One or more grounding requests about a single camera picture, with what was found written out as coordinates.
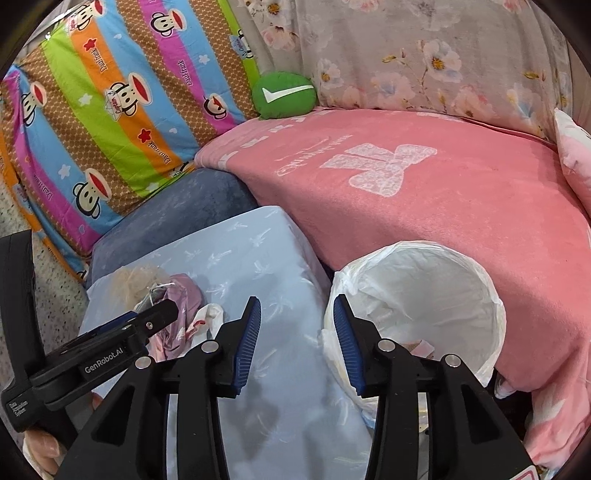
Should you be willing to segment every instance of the pink fabric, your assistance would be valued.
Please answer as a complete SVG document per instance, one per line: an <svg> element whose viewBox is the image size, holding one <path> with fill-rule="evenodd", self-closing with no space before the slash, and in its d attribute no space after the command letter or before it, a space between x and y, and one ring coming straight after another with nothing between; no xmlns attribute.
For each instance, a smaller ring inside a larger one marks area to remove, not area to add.
<svg viewBox="0 0 591 480"><path fill-rule="evenodd" d="M171 275L170 281L173 285L168 286L164 299L177 304L178 318L150 338L148 351L157 362L181 355L199 327L206 324L204 320L194 320L203 297L193 280L180 273Z"/></svg>
<svg viewBox="0 0 591 480"><path fill-rule="evenodd" d="M587 213L591 215L591 136L558 109L554 119L562 171Z"/></svg>
<svg viewBox="0 0 591 480"><path fill-rule="evenodd" d="M564 463L590 423L591 233L552 149L432 113L317 111L250 120L196 163L282 206L332 268L416 239L481 263L507 311L497 367L534 391L528 451Z"/></svg>

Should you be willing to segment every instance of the person's hand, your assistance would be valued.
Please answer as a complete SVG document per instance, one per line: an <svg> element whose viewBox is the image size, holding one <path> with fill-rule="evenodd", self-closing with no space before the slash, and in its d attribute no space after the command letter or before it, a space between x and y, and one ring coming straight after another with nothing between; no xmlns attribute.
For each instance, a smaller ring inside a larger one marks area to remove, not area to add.
<svg viewBox="0 0 591 480"><path fill-rule="evenodd" d="M96 410L103 399L96 393L92 394L92 409ZM27 430L25 442L29 452L39 466L50 475L55 475L59 467L57 459L65 453L56 438L42 430Z"/></svg>

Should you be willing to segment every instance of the blue cushion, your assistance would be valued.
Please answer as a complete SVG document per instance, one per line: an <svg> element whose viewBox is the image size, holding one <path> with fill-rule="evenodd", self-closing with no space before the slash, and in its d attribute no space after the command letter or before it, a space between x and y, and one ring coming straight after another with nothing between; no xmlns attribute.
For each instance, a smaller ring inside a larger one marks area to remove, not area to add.
<svg viewBox="0 0 591 480"><path fill-rule="evenodd" d="M257 207L247 186L230 173L200 168L186 174L96 243L88 286L157 248Z"/></svg>

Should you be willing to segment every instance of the pink cloth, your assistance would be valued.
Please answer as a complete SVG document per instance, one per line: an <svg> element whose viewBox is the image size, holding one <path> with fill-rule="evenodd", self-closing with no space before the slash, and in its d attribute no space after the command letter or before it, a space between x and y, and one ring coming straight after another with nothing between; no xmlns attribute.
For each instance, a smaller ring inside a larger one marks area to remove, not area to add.
<svg viewBox="0 0 591 480"><path fill-rule="evenodd" d="M196 163L282 206L332 268L416 239L481 263L507 311L497 367L534 392L528 451L569 457L591 423L591 233L551 148L432 113L317 111L250 120Z"/></svg>
<svg viewBox="0 0 591 480"><path fill-rule="evenodd" d="M170 281L173 285L167 287L164 300L170 299L177 304L178 318L150 338L148 351L157 362L181 355L199 328L206 324L204 320L194 319L203 297L193 280L180 273L171 275Z"/></svg>

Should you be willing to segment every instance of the green cushion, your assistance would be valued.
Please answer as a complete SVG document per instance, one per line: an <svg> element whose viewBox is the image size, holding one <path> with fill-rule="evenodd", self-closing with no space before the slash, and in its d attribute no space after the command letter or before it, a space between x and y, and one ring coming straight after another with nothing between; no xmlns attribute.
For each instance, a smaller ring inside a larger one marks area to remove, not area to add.
<svg viewBox="0 0 591 480"><path fill-rule="evenodd" d="M288 118L310 113L316 105L316 90L302 75L273 72L255 84L252 101L263 119Z"/></svg>

